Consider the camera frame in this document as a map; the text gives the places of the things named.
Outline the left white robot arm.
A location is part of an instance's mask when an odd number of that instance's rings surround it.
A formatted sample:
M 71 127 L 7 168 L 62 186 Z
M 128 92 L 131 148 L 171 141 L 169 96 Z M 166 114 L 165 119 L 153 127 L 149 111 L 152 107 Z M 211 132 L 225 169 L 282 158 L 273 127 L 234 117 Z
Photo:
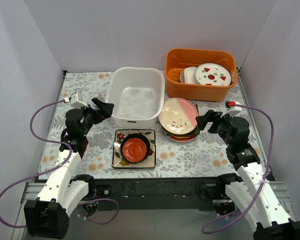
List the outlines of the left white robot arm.
M 60 136 L 59 154 L 54 170 L 35 199 L 27 200 L 24 216 L 30 236 L 63 239 L 72 212 L 80 205 L 93 214 L 98 207 L 98 190 L 88 174 L 74 176 L 88 146 L 87 135 L 93 125 L 113 114 L 114 104 L 93 98 L 95 107 L 70 98 L 65 114 L 65 129 Z

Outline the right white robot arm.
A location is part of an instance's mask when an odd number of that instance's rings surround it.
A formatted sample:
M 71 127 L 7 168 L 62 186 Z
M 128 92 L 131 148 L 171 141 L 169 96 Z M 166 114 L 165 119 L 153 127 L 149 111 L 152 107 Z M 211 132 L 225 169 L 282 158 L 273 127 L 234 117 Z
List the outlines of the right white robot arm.
M 196 117 L 200 130 L 218 134 L 226 144 L 226 154 L 235 173 L 218 177 L 217 195 L 230 198 L 245 218 L 255 240 L 300 240 L 300 221 L 294 221 L 275 195 L 255 149 L 249 144 L 249 122 L 228 111 L 209 110 Z

